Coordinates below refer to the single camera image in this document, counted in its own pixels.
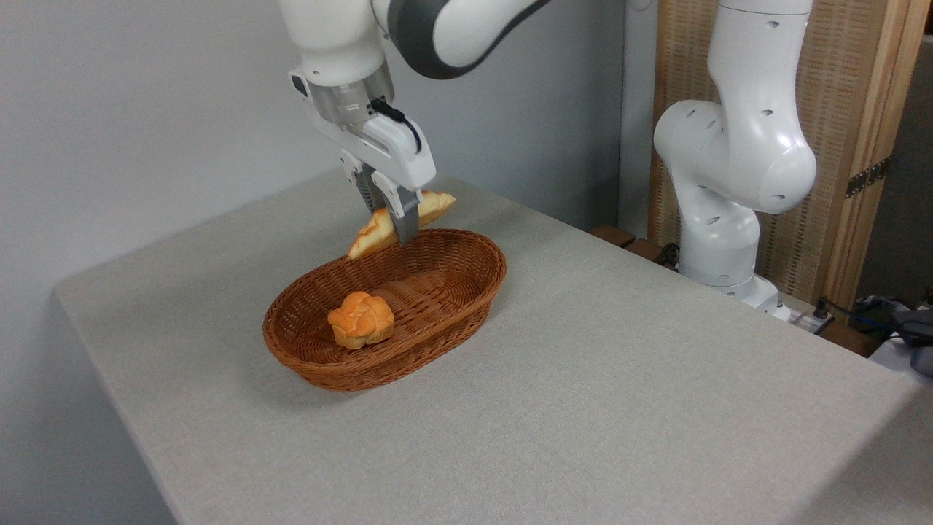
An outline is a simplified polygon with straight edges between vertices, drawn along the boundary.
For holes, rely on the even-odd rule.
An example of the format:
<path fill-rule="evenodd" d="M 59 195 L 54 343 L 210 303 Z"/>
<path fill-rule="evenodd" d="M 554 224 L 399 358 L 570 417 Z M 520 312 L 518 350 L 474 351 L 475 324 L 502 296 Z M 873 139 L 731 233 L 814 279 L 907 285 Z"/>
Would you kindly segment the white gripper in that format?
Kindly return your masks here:
<path fill-rule="evenodd" d="M 413 241 L 420 228 L 416 190 L 430 183 L 437 169 L 418 126 L 407 127 L 371 106 L 374 100 L 394 100 L 388 67 L 330 87 L 313 84 L 300 67 L 289 74 L 305 97 L 314 127 L 342 149 L 341 166 L 367 209 L 374 214 L 386 207 L 400 245 Z M 375 175 L 374 182 L 375 170 L 383 175 Z"/>

